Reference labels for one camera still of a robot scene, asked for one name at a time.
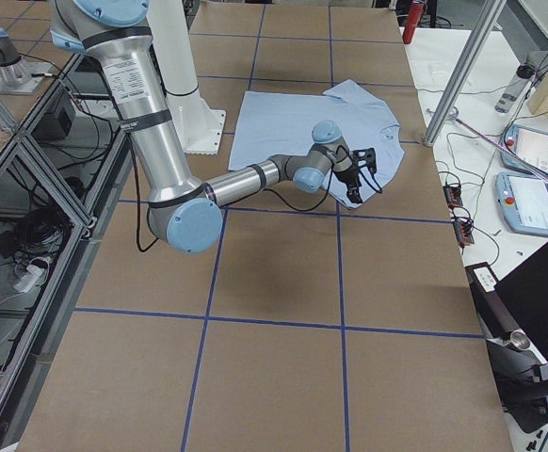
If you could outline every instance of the robot arm label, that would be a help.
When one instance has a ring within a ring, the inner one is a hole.
[[[117,104],[132,102],[149,96],[142,72],[134,59],[103,67],[108,85]]]

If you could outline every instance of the power strip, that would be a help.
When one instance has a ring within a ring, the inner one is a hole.
[[[443,195],[445,196],[445,201],[447,202],[447,208],[450,209],[452,214],[454,214],[454,208],[462,207],[464,205],[462,204],[460,188],[457,186],[443,186]],[[475,240],[473,239],[473,234],[463,221],[458,218],[454,218],[452,220],[452,227],[454,228],[454,235],[456,236],[456,240],[459,242],[459,246],[461,248],[474,245]]]
[[[38,284],[41,276],[48,271],[51,261],[52,259],[48,256],[36,257],[32,259],[25,269],[23,276],[17,278],[12,285],[12,288],[20,294],[29,292],[35,285]]]
[[[474,245],[475,240],[473,239],[473,234],[471,234],[470,231],[467,231],[467,228],[462,221],[458,218],[454,218],[452,221],[452,226],[454,227],[456,240],[459,242],[461,248]]]
[[[443,186],[443,195],[445,196],[445,201],[450,209],[452,207],[462,207],[464,205],[460,195],[460,188],[457,186]]]

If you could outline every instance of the cardboard table surface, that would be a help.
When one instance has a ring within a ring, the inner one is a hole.
[[[245,90],[347,77],[388,102],[405,160],[353,211],[230,206],[199,255],[137,252],[128,183],[18,450],[510,451],[394,14],[208,2],[191,44],[228,112],[199,177],[226,171]]]

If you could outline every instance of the white pillar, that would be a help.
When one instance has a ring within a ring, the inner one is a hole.
[[[182,0],[153,0],[149,25],[173,123],[185,153],[218,153],[226,112],[199,93]]]

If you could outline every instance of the red fire extinguisher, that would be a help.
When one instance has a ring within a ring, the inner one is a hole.
[[[410,6],[410,11],[408,12],[408,20],[406,25],[404,25],[404,34],[402,35],[402,40],[405,44],[410,44],[412,42],[412,37],[414,36],[414,30],[418,26],[418,23],[421,20],[423,15],[423,9],[425,8],[424,0],[413,0]]]

